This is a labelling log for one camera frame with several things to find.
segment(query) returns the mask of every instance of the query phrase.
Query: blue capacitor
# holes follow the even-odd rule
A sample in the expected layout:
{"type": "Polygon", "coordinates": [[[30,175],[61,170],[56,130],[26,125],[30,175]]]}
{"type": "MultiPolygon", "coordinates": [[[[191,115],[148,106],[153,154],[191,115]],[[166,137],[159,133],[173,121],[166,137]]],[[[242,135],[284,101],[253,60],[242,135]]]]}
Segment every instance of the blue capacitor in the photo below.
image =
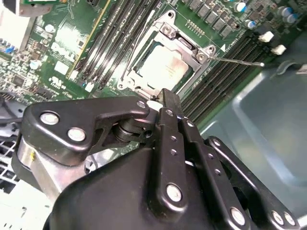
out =
{"type": "Polygon", "coordinates": [[[288,17],[283,18],[285,23],[293,24],[297,21],[298,15],[296,13],[290,14],[288,17]]]}
{"type": "Polygon", "coordinates": [[[291,13],[293,13],[293,10],[291,7],[285,7],[281,6],[278,8],[277,14],[282,17],[288,17],[291,13]]]}

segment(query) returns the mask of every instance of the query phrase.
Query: capacitor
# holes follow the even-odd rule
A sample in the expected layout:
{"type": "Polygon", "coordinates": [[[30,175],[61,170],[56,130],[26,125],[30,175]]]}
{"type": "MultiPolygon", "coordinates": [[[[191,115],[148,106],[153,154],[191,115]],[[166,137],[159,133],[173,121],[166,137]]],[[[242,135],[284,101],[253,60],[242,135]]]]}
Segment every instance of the capacitor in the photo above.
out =
{"type": "Polygon", "coordinates": [[[54,28],[53,25],[48,24],[48,25],[45,26],[45,31],[48,32],[48,33],[54,33],[55,28],[54,28]]]}
{"type": "Polygon", "coordinates": [[[283,17],[288,17],[291,13],[293,13],[293,10],[291,7],[281,6],[277,10],[277,14],[283,17]]]}
{"type": "Polygon", "coordinates": [[[255,28],[256,23],[252,20],[245,20],[244,22],[245,27],[247,27],[248,29],[252,30],[255,28]]]}
{"type": "Polygon", "coordinates": [[[235,12],[243,12],[246,9],[246,4],[244,2],[238,2],[234,6],[235,12]]]}
{"type": "Polygon", "coordinates": [[[297,14],[296,13],[292,13],[288,17],[283,18],[283,21],[285,23],[293,24],[293,23],[295,23],[297,21],[297,18],[298,18],[297,14]]]}
{"type": "Polygon", "coordinates": [[[42,62],[40,60],[32,60],[29,66],[31,69],[37,70],[42,66],[42,62]]]}

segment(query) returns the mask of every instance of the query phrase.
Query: metal rivet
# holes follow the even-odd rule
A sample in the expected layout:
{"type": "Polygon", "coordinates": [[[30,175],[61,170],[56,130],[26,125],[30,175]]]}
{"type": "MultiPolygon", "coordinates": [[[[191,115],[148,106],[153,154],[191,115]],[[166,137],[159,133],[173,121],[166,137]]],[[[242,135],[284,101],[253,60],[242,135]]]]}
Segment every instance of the metal rivet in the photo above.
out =
{"type": "Polygon", "coordinates": [[[174,150],[174,149],[172,149],[172,150],[171,150],[171,154],[172,154],[173,156],[176,156],[176,155],[177,155],[177,151],[174,150]]]}
{"type": "Polygon", "coordinates": [[[218,169],[216,169],[216,170],[214,170],[215,171],[215,173],[217,174],[217,175],[221,175],[221,171],[220,170],[218,170],[218,169]]]}
{"type": "Polygon", "coordinates": [[[175,136],[171,136],[172,141],[177,141],[177,138],[175,136]]]}
{"type": "Polygon", "coordinates": [[[179,202],[182,199],[182,194],[180,189],[173,184],[169,184],[166,187],[166,193],[168,197],[174,202],[179,202]]]}
{"type": "Polygon", "coordinates": [[[83,141],[85,139],[85,132],[80,128],[71,128],[67,134],[74,141],[83,141]]]}
{"type": "Polygon", "coordinates": [[[293,220],[293,218],[288,214],[288,213],[284,213],[284,217],[286,218],[286,220],[289,222],[289,224],[291,225],[295,225],[295,221],[293,220]]]}
{"type": "Polygon", "coordinates": [[[272,215],[277,223],[279,223],[280,225],[283,225],[283,219],[277,212],[272,211],[272,215]]]}
{"type": "Polygon", "coordinates": [[[189,121],[189,120],[187,120],[187,124],[188,124],[188,126],[190,126],[190,127],[194,127],[194,124],[193,124],[191,121],[189,121]]]}
{"type": "Polygon", "coordinates": [[[243,214],[235,207],[231,208],[231,215],[234,218],[234,220],[239,224],[239,225],[245,225],[245,219],[243,214]]]}
{"type": "Polygon", "coordinates": [[[142,109],[146,108],[145,103],[142,102],[142,101],[138,101],[136,104],[137,104],[139,107],[141,107],[142,109]]]}
{"type": "Polygon", "coordinates": [[[40,116],[40,120],[47,125],[55,125],[59,122],[59,117],[53,113],[44,113],[40,116]]]}
{"type": "Polygon", "coordinates": [[[214,142],[214,144],[216,144],[217,146],[220,146],[220,145],[221,145],[220,142],[219,142],[217,139],[214,139],[213,142],[214,142]]]}
{"type": "Polygon", "coordinates": [[[169,109],[168,110],[166,110],[166,113],[168,114],[168,115],[170,115],[170,116],[173,116],[174,114],[173,114],[173,112],[172,111],[170,111],[169,109]]]}

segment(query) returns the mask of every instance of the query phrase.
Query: mounting hole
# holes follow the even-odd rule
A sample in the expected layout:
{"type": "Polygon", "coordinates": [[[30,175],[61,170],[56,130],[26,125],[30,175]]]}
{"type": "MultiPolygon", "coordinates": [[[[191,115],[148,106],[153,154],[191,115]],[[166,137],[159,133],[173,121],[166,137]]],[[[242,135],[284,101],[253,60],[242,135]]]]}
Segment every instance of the mounting hole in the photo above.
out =
{"type": "Polygon", "coordinates": [[[177,138],[175,136],[171,136],[172,141],[177,141],[177,138]]]}
{"type": "Polygon", "coordinates": [[[174,13],[173,13],[173,12],[169,12],[169,13],[168,13],[168,16],[169,16],[170,18],[173,18],[173,17],[174,17],[174,13]]]}
{"type": "Polygon", "coordinates": [[[153,135],[153,132],[151,130],[147,130],[147,131],[144,132],[144,136],[146,138],[150,138],[152,135],[153,135]]]}
{"type": "Polygon", "coordinates": [[[214,171],[215,171],[216,175],[218,175],[218,176],[221,175],[221,171],[220,171],[220,170],[216,169],[216,170],[214,170],[214,171]]]}
{"type": "Polygon", "coordinates": [[[174,150],[174,149],[172,149],[172,150],[171,150],[171,154],[172,154],[173,156],[177,156],[177,151],[174,150]]]}

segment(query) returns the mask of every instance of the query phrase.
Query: screw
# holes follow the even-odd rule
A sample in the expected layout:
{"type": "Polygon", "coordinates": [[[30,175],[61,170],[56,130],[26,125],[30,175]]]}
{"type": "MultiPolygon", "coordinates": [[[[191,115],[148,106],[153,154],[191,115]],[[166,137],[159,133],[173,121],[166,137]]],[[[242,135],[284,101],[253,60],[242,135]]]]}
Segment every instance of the screw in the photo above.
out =
{"type": "Polygon", "coordinates": [[[231,215],[239,225],[245,225],[245,219],[242,213],[235,207],[231,208],[231,215]]]}
{"type": "Polygon", "coordinates": [[[176,155],[177,155],[177,151],[174,150],[174,149],[172,149],[172,150],[171,150],[171,154],[172,154],[173,156],[176,156],[176,155]]]}
{"type": "Polygon", "coordinates": [[[167,25],[164,26],[163,29],[162,29],[162,32],[166,35],[169,34],[171,31],[172,31],[171,28],[167,25]]]}
{"type": "Polygon", "coordinates": [[[139,107],[141,107],[142,109],[146,108],[145,103],[142,102],[142,101],[138,101],[136,104],[137,104],[139,107]]]}
{"type": "Polygon", "coordinates": [[[288,214],[288,213],[284,213],[284,217],[286,218],[286,220],[289,222],[289,224],[291,225],[295,225],[295,221],[293,220],[293,218],[288,214]]]}
{"type": "Polygon", "coordinates": [[[68,136],[74,141],[83,141],[85,139],[85,132],[80,128],[71,128],[68,130],[68,136]]]}
{"type": "Polygon", "coordinates": [[[198,61],[203,61],[204,58],[205,58],[205,55],[202,54],[202,53],[200,53],[200,54],[198,54],[196,57],[197,57],[198,61]]]}
{"type": "Polygon", "coordinates": [[[40,116],[40,120],[47,125],[55,125],[59,122],[59,117],[52,113],[44,113],[40,116]]]}
{"type": "Polygon", "coordinates": [[[217,146],[220,146],[220,145],[221,145],[221,143],[220,143],[217,139],[214,139],[213,142],[214,142],[214,144],[216,144],[217,146]]]}
{"type": "Polygon", "coordinates": [[[190,127],[194,127],[194,124],[193,124],[191,121],[189,121],[189,120],[187,120],[187,124],[188,124],[188,126],[190,126],[190,127]]]}
{"type": "Polygon", "coordinates": [[[166,193],[169,196],[169,198],[174,202],[179,202],[182,199],[182,194],[180,189],[173,184],[169,184],[166,187],[166,193]]]}
{"type": "Polygon", "coordinates": [[[283,219],[277,212],[272,211],[272,215],[277,223],[279,223],[280,225],[283,225],[283,219]]]}
{"type": "Polygon", "coordinates": [[[175,136],[171,136],[172,141],[177,141],[177,138],[175,136]]]}
{"type": "Polygon", "coordinates": [[[173,116],[174,114],[173,114],[173,112],[172,111],[170,111],[169,109],[168,110],[166,110],[166,113],[168,114],[168,115],[170,115],[170,116],[173,116]]]}

